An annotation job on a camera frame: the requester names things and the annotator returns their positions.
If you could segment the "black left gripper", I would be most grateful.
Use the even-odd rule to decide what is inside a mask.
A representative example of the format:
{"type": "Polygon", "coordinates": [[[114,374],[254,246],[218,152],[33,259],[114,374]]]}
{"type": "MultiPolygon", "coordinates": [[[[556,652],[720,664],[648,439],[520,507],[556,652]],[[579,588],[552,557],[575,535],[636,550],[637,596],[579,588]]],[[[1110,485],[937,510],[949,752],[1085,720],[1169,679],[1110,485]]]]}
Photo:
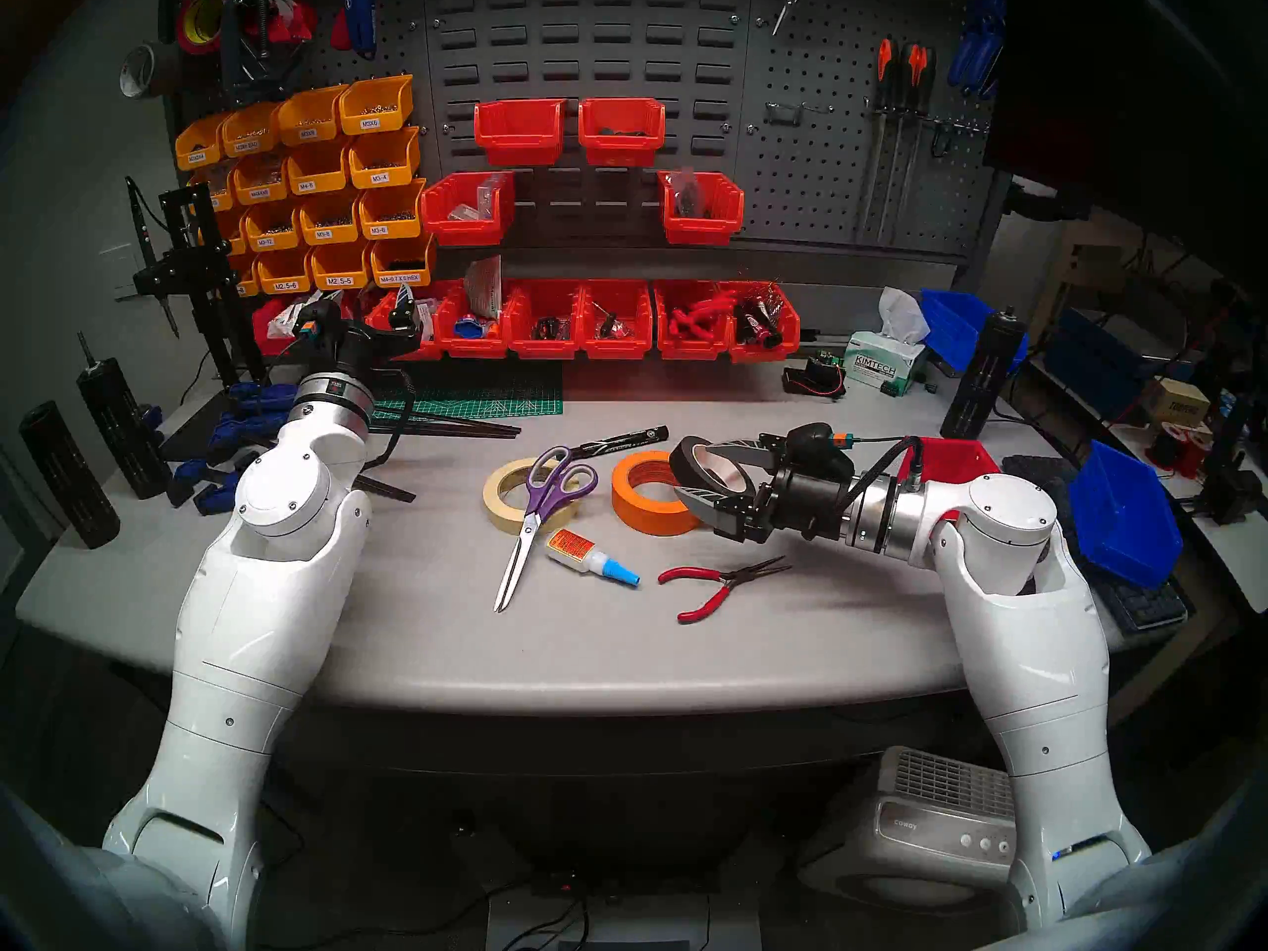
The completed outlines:
{"type": "MultiPolygon", "coordinates": [[[[280,333],[293,335],[306,307],[318,298],[295,299],[280,312],[280,333]]],[[[396,358],[418,350],[422,331],[420,314],[408,283],[401,283],[389,309],[392,330],[382,331],[346,320],[312,325],[312,373],[339,373],[368,377],[396,358]]]]}

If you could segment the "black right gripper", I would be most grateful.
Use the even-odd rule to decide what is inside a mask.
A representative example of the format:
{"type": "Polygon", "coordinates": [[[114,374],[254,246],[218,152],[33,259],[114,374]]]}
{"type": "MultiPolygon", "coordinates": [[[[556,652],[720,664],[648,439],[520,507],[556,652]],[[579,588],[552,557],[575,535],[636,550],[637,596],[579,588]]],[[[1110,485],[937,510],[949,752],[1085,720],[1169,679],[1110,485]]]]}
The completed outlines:
{"type": "Polygon", "coordinates": [[[673,492],[689,514],[714,534],[737,543],[765,544],[771,526],[794,530],[806,540],[823,538],[843,544],[872,544],[874,516],[865,508],[874,498],[874,483],[866,484],[850,505],[843,505],[842,498],[855,489],[860,478],[841,482],[801,467],[784,467],[786,446],[787,439],[773,434],[704,445],[705,453],[735,467],[776,470],[758,489],[758,508],[754,500],[743,493],[720,493],[687,484],[675,484],[673,492]]]}

